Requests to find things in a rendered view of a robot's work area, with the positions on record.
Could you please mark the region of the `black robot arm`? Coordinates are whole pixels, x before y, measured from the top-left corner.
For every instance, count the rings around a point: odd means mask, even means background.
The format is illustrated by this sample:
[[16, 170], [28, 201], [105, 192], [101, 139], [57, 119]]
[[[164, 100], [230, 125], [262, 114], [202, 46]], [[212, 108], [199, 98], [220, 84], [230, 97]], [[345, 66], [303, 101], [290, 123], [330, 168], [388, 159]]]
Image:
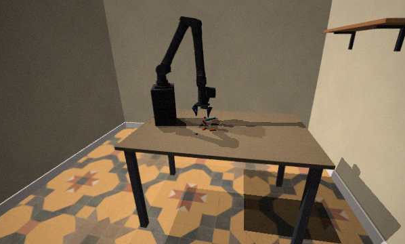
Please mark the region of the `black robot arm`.
[[[202, 40], [202, 22], [196, 18], [189, 18], [181, 16], [179, 19], [179, 25], [172, 38], [169, 48], [163, 58], [161, 65], [156, 67], [157, 81], [154, 86], [155, 89], [166, 89], [171, 84], [168, 83], [166, 74], [171, 72], [171, 63], [175, 56], [175, 53], [182, 42], [182, 39], [190, 26], [192, 29], [192, 36], [194, 42], [194, 55], [196, 63], [196, 85], [198, 87], [198, 97], [200, 99], [206, 97], [206, 104], [210, 98], [215, 98], [216, 91], [214, 87], [205, 87], [207, 79], [205, 76], [205, 65], [203, 56], [203, 40]], [[199, 29], [198, 29], [199, 28]], [[206, 90], [206, 91], [205, 91]]]

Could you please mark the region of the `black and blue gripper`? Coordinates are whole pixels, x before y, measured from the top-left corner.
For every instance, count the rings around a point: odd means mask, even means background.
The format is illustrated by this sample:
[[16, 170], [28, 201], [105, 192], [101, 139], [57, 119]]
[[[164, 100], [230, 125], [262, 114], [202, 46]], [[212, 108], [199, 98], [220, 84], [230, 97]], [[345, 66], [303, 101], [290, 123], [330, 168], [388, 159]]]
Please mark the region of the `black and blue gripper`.
[[[210, 106], [209, 103], [206, 104], [206, 97], [204, 97], [202, 99], [200, 99], [198, 97], [198, 102], [192, 107], [192, 110], [194, 111], [196, 116], [197, 116], [197, 112], [198, 112], [198, 106], [200, 106], [200, 108], [202, 108], [202, 109], [206, 109], [207, 110], [207, 116], [209, 117], [209, 114], [211, 112], [212, 107], [208, 107], [208, 106]], [[196, 110], [196, 112], [195, 112], [195, 110]]]

